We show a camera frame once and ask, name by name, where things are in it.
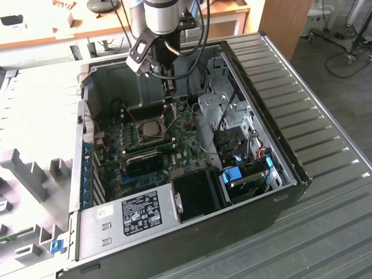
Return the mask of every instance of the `cable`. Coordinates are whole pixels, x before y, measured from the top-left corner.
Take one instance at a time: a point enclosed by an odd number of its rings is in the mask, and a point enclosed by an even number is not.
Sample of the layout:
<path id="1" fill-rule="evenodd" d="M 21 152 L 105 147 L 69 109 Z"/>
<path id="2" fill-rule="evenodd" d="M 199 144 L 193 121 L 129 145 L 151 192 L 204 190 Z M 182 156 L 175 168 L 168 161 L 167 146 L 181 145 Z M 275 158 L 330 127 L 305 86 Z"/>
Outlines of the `cable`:
<path id="1" fill-rule="evenodd" d="M 230 98 L 230 100 L 228 100 L 228 103 L 227 103 L 227 106 L 226 106 L 226 108 L 225 108 L 225 111 L 224 111 L 223 114 L 222 114 L 222 117 L 221 117 L 221 120 L 220 120 L 220 123 L 219 123 L 219 126 L 218 126 L 218 129 L 219 129 L 219 130 L 221 129 L 222 122 L 223 122 L 223 120 L 224 120 L 225 117 L 226 117 L 228 107 L 229 107 L 229 106 L 231 105 L 231 103 L 233 102 L 233 100 L 234 100 L 234 98 L 235 98 L 235 96 L 236 96 L 236 94 L 237 94 L 237 91 L 238 91 L 238 89 L 237 89 L 237 84 L 236 84 L 236 82 L 235 82 L 235 84 L 234 84 L 234 92 L 232 92 L 232 94 L 231 94 L 231 98 Z"/>
<path id="2" fill-rule="evenodd" d="M 262 152 L 262 149 L 263 149 L 263 141 L 260 140 L 259 138 L 257 138 L 257 139 L 261 142 L 260 149 L 258 149 L 258 152 L 257 152 L 257 158 L 261 158 L 261 152 Z"/>
<path id="3" fill-rule="evenodd" d="M 251 140 L 252 140 L 252 137 L 255 137 L 255 138 L 258 138 L 259 137 L 259 134 L 258 134 L 258 132 L 257 132 L 256 129 L 250 131 L 249 134 L 248 134 L 248 152 L 247 152 L 248 159 L 249 159 L 249 154 L 251 153 Z"/>
<path id="4" fill-rule="evenodd" d="M 131 42 L 130 42 L 130 40 L 129 40 L 128 34 L 127 34 L 127 32 L 126 32 L 126 29 L 124 28 L 124 25 L 123 25 L 123 23 L 121 22 L 120 16 L 119 16 L 119 14 L 117 13 L 117 10 L 116 10 L 116 8 L 115 8 L 115 5 L 114 5 L 114 3 L 112 2 L 112 0 L 110 0 L 110 2 L 111 2 L 111 6 L 112 6 L 112 8 L 114 9 L 114 12 L 115 12 L 115 14 L 116 14 L 116 16 L 117 16 L 117 19 L 119 20 L 120 25 L 121 25 L 121 27 L 122 27 L 122 29 L 123 29 L 123 31 L 124 31 L 126 37 L 127 37 L 129 47 L 132 48 L 132 44 L 131 44 Z"/>
<path id="5" fill-rule="evenodd" d="M 196 57 L 195 63 L 194 63 L 194 65 L 192 65 L 190 71 L 188 71 L 187 73 L 184 73 L 182 75 L 174 76 L 174 77 L 161 76 L 161 75 L 158 75 L 158 74 L 155 74 L 155 73 L 151 73 L 152 76 L 157 77 L 157 78 L 161 78 L 162 80 L 180 80 L 182 78 L 187 77 L 188 75 L 190 75 L 194 71 L 196 65 L 200 61 L 200 57 L 202 56 L 202 53 L 205 49 L 205 46 L 206 46 L 206 43 L 207 43 L 207 40 L 208 40 L 209 22 L 210 22 L 210 5 L 209 5 L 209 0 L 206 0 L 206 2 L 207 2 L 207 27 L 206 27 L 206 32 L 205 32 L 205 36 L 204 36 L 204 42 L 201 46 L 198 57 Z"/>
<path id="6" fill-rule="evenodd" d="M 211 154 L 211 155 L 218 155 L 218 153 L 213 153 L 213 152 L 209 152 L 208 150 L 206 150 L 204 147 L 202 147 L 201 143 L 199 143 L 199 146 L 200 146 L 201 150 L 203 150 L 205 153 L 208 153 L 208 154 Z"/>
<path id="7" fill-rule="evenodd" d="M 123 42 L 124 42 L 124 37 L 121 38 L 121 43 L 120 43 L 119 49 L 116 51 L 115 54 L 118 54 L 121 51 L 121 47 L 123 46 Z"/>
<path id="8" fill-rule="evenodd" d="M 327 31 L 329 31 L 330 29 L 328 28 L 328 23 L 327 23 L 327 20 L 326 20 L 326 16 L 324 15 L 324 0 L 323 0 L 323 3 L 321 4 L 321 10 L 323 11 L 323 19 L 324 19 L 324 22 L 325 22 L 325 27 L 326 27 Z"/>
<path id="9" fill-rule="evenodd" d="M 348 17 L 349 17 L 349 15 L 350 15 L 351 11 L 352 11 L 353 8 L 354 8 L 354 4 L 355 4 L 355 2 L 356 2 L 356 0 L 353 1 L 353 4 L 351 5 L 350 11 L 349 11 L 348 14 L 346 15 L 346 18 L 345 18 L 345 26 L 346 26 L 346 27 L 351 27 L 351 25 L 348 24 Z"/>
<path id="10" fill-rule="evenodd" d="M 188 71 L 191 69 L 193 64 L 194 64 L 194 62 L 191 63 L 190 67 L 187 69 Z M 198 67 L 198 70 L 200 71 L 200 74 L 202 74 L 202 70 L 204 69 L 204 94 L 206 94 L 206 86 L 207 86 L 208 81 L 209 81 L 208 70 L 200 62 L 196 66 Z M 187 76 L 186 82 L 187 82 L 187 93 L 190 96 L 191 95 L 190 75 Z"/>
<path id="11" fill-rule="evenodd" d="M 194 118 L 193 118 L 193 115 L 198 115 L 200 112 L 202 112 L 201 110 L 198 111 L 198 112 L 195 112 L 194 111 L 194 106 L 195 105 L 198 105 L 199 103 L 194 103 L 192 106 L 191 106 L 191 126 L 194 126 L 195 123 L 194 123 Z"/>
<path id="12" fill-rule="evenodd" d="M 130 30 L 130 34 L 132 35 L 132 37 L 133 37 L 135 40 L 137 40 L 137 37 L 136 37 L 135 35 L 133 35 L 132 27 L 131 27 L 130 24 L 129 24 L 129 19 L 128 19 L 128 15 L 127 15 L 126 7 L 124 7 L 123 0 L 120 0 L 120 3 L 121 3 L 121 6 L 123 7 L 123 11 L 124 11 L 124 14 L 125 14 L 125 16 L 126 16 L 126 20 L 127 20 L 127 24 L 128 24 L 129 30 Z"/>
<path id="13" fill-rule="evenodd" d="M 329 69 L 329 67 L 328 67 L 328 63 L 329 63 L 329 61 L 332 60 L 333 58 L 335 58 L 335 57 L 337 57 L 337 56 L 340 56 L 340 55 L 342 55 L 342 54 L 344 54 L 344 53 L 345 53 L 345 51 L 342 51 L 342 52 L 340 52 L 340 53 L 338 53 L 338 54 L 332 55 L 331 57 L 329 57 L 329 58 L 324 62 L 324 67 L 325 67 L 325 69 L 326 69 L 330 74 L 332 74 L 332 75 L 335 76 L 335 77 L 338 77 L 338 78 L 350 78 L 350 77 L 354 76 L 356 73 L 358 73 L 358 72 L 360 72 L 361 70 L 363 70 L 364 68 L 366 68 L 366 67 L 370 64 L 370 62 L 367 62 L 363 67 L 359 68 L 359 69 L 356 70 L 354 73 L 352 73 L 352 74 L 350 74 L 350 75 L 348 75 L 348 76 L 340 76 L 340 75 L 338 75 L 338 74 L 335 74 L 335 73 L 333 73 L 333 72 L 331 71 L 331 69 Z"/>

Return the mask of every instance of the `metal table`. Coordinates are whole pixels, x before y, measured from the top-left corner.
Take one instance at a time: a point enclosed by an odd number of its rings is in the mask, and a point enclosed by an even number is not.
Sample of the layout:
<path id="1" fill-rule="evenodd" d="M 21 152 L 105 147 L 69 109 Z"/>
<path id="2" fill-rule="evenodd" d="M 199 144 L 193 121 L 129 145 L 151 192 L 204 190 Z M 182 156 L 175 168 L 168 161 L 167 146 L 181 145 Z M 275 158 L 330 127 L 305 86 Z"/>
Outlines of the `metal table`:
<path id="1" fill-rule="evenodd" d="M 267 37 L 250 34 L 226 40 L 313 176 L 313 183 L 268 230 L 157 278 L 371 278 L 370 163 Z M 13 98 L 0 102 L 16 109 L 22 95 L 37 98 L 40 88 L 66 98 L 63 103 L 48 98 L 49 103 L 34 104 L 35 110 L 49 111 L 46 107 L 54 102 L 69 111 L 71 118 L 57 115 L 55 119 L 61 129 L 45 133 L 49 140 L 64 138 L 72 133 L 71 119 L 76 117 L 77 98 L 71 97 L 78 90 L 80 65 L 70 62 L 21 70 L 16 77 L 7 78 L 2 87 L 6 94 L 0 98 L 9 94 Z M 33 115 L 27 117 L 30 125 L 40 125 L 39 119 L 33 121 Z M 6 121 L 0 120 L 0 128 Z M 0 140 L 7 129 L 15 130 L 9 126 L 0 130 Z M 35 160 L 39 151 L 43 146 L 33 151 Z M 66 151 L 64 158 L 72 158 L 72 153 Z"/>

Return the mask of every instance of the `black power cord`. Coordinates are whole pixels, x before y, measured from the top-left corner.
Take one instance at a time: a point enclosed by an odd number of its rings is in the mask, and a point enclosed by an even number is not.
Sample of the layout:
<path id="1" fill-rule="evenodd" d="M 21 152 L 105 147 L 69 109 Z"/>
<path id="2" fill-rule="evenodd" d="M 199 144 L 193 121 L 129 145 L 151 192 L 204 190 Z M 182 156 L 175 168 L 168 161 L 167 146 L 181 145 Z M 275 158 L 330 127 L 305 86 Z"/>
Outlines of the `black power cord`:
<path id="1" fill-rule="evenodd" d="M 124 7 L 123 0 L 120 0 L 120 3 L 121 3 L 121 7 L 123 7 L 123 11 L 124 11 L 124 14 L 125 14 L 125 16 L 126 16 L 126 20 L 127 20 L 127 24 L 128 24 L 129 30 L 130 30 L 130 34 L 132 35 L 132 37 L 133 37 L 134 39 L 137 40 L 137 37 L 136 37 L 135 35 L 133 35 L 132 27 L 131 27 L 130 24 L 129 24 L 129 19 L 128 19 L 128 15 L 127 15 L 126 7 Z"/>
<path id="2" fill-rule="evenodd" d="M 358 72 L 360 72 L 361 70 L 363 70 L 364 68 L 366 68 L 370 62 L 367 62 L 363 67 L 357 69 L 354 73 L 352 74 L 349 74 L 347 76 L 340 76 L 339 74 L 335 74 L 329 67 L 328 67 L 328 63 L 329 61 L 331 61 L 332 59 L 336 58 L 337 56 L 340 56 L 340 55 L 343 55 L 346 51 L 343 50 L 342 52 L 338 53 L 338 54 L 335 54 L 335 55 L 332 55 L 331 57 L 329 57 L 325 62 L 324 62 L 324 67 L 325 69 L 330 73 L 332 74 L 333 76 L 335 77 L 338 77 L 338 78 L 343 78 L 343 79 L 346 79 L 346 78 L 351 78 L 353 77 L 355 74 L 357 74 Z"/>
<path id="3" fill-rule="evenodd" d="M 200 7 L 200 4 L 199 4 L 198 0 L 196 0 L 196 4 L 198 6 L 198 10 L 199 10 L 200 17 L 201 17 L 201 20 L 202 20 L 202 34 L 200 35 L 200 38 L 199 38 L 199 41 L 198 41 L 197 45 L 191 51 L 189 51 L 187 53 L 180 53 L 180 56 L 182 56 L 182 57 L 192 55 L 195 51 L 198 50 L 198 48 L 200 47 L 200 45 L 202 43 L 202 39 L 203 39 L 203 35 L 204 35 L 204 18 L 203 18 L 202 8 Z"/>
<path id="4" fill-rule="evenodd" d="M 200 57 L 202 56 L 202 53 L 203 53 L 203 51 L 205 49 L 205 46 L 206 46 L 206 43 L 207 43 L 207 40 L 208 40 L 208 34 L 209 34 L 210 3 L 209 3 L 209 0 L 206 0 L 206 2 L 207 2 L 207 26 L 206 26 L 205 36 L 204 36 L 204 42 L 203 42 L 203 44 L 201 46 L 200 52 L 198 54 L 198 57 L 196 57 L 195 63 L 192 65 L 192 67 L 190 68 L 190 70 L 187 71 L 184 74 L 181 74 L 179 76 L 174 76 L 174 77 L 161 76 L 161 75 L 158 75 L 158 74 L 155 74 L 155 73 L 151 73 L 152 76 L 157 77 L 157 78 L 161 78 L 162 80 L 180 80 L 182 78 L 185 78 L 185 77 L 189 76 L 195 70 L 195 67 L 199 63 Z"/>
<path id="5" fill-rule="evenodd" d="M 221 116 L 221 120 L 220 120 L 219 127 L 218 127 L 219 130 L 221 129 L 222 122 L 223 122 L 223 120 L 226 117 L 226 114 L 227 114 L 227 111 L 228 111 L 228 107 L 232 104 L 232 102 L 233 102 L 233 100 L 234 100 L 234 98 L 235 98 L 235 96 L 237 95 L 237 92 L 238 92 L 238 86 L 237 86 L 237 82 L 235 80 L 234 80 L 233 87 L 234 87 L 234 92 L 232 92 L 231 98 L 230 98 L 230 100 L 228 100 L 228 103 L 227 103 L 227 106 L 225 108 L 225 111 L 223 112 L 223 114 Z"/>
<path id="6" fill-rule="evenodd" d="M 119 14 L 118 14 L 117 11 L 116 11 L 115 5 L 114 5 L 114 3 L 112 2 L 112 0 L 110 0 L 110 2 L 111 2 L 111 6 L 112 6 L 112 8 L 114 9 L 114 12 L 115 12 L 115 14 L 116 14 L 116 16 L 117 16 L 117 19 L 119 20 L 120 25 L 121 25 L 121 27 L 122 27 L 122 29 L 123 29 L 123 31 L 124 31 L 126 37 L 127 37 L 129 47 L 132 48 L 132 44 L 131 44 L 131 42 L 130 42 L 130 40 L 129 40 L 128 34 L 127 34 L 127 32 L 126 32 L 126 29 L 124 28 L 124 25 L 123 25 L 123 23 L 121 22 L 120 16 L 119 16 Z"/>
<path id="7" fill-rule="evenodd" d="M 328 28 L 328 23 L 327 23 L 327 20 L 326 20 L 326 16 L 324 15 L 324 0 L 323 0 L 323 3 L 321 4 L 321 10 L 323 11 L 323 19 L 324 19 L 324 22 L 325 22 L 325 27 L 326 27 L 327 31 L 329 31 L 330 29 Z"/>
<path id="8" fill-rule="evenodd" d="M 348 14 L 346 15 L 346 18 L 345 18 L 345 26 L 346 27 L 352 27 L 350 24 L 348 24 L 348 17 L 351 13 L 351 11 L 353 10 L 354 8 L 354 4 L 355 4 L 356 0 L 353 1 L 353 4 L 351 5 L 351 8 L 350 8 L 350 11 L 348 12 Z"/>

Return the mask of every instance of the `ribbed metal surface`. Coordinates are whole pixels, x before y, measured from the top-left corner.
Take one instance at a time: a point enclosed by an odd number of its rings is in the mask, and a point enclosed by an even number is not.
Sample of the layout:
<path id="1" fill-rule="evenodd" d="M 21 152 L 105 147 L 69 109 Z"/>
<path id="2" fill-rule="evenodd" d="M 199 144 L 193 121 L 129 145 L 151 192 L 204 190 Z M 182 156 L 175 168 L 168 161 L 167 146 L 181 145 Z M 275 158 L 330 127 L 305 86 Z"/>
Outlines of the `ribbed metal surface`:
<path id="1" fill-rule="evenodd" d="M 313 183 L 270 229 L 160 278 L 371 278 L 370 168 L 269 40 L 227 41 Z"/>
<path id="2" fill-rule="evenodd" d="M 23 163 L 35 161 L 43 170 L 48 170 L 56 158 L 64 159 L 71 167 L 80 99 L 78 72 L 79 68 L 71 65 L 53 65 L 21 70 L 15 78 L 5 80 L 7 86 L 0 92 L 0 153 L 17 148 Z M 13 205 L 11 211 L 0 215 L 0 224 L 9 228 L 6 236 L 36 224 L 50 233 L 53 224 L 67 231 L 70 181 L 55 181 L 48 171 L 45 175 L 42 186 L 48 197 L 39 203 L 11 172 L 0 167 L 0 177 L 10 186 L 0 187 L 0 201 L 5 199 Z M 45 251 L 25 263 L 14 260 L 15 250 L 29 244 L 39 246 L 39 236 L 1 246 L 0 277 L 37 263 L 42 266 L 29 273 L 34 278 L 55 271 L 53 255 Z"/>

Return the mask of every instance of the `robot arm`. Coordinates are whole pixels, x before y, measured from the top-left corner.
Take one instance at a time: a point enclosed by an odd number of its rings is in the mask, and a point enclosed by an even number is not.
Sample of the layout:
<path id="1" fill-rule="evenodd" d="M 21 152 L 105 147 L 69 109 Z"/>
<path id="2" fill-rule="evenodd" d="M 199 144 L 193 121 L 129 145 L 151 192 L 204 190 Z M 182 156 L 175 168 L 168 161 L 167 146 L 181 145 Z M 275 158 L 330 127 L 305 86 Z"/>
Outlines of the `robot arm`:
<path id="1" fill-rule="evenodd" d="M 209 1 L 207 7 L 208 23 L 205 41 L 208 37 Z M 130 13 L 134 35 L 140 34 L 130 49 L 127 64 L 138 76 L 160 77 L 166 99 L 171 98 L 176 91 L 176 79 L 183 78 L 183 76 L 174 76 L 173 67 L 173 62 L 180 56 L 180 32 L 195 28 L 195 19 L 187 10 L 185 0 L 137 1 L 130 7 Z M 153 72 L 153 61 L 159 63 L 161 75 Z"/>

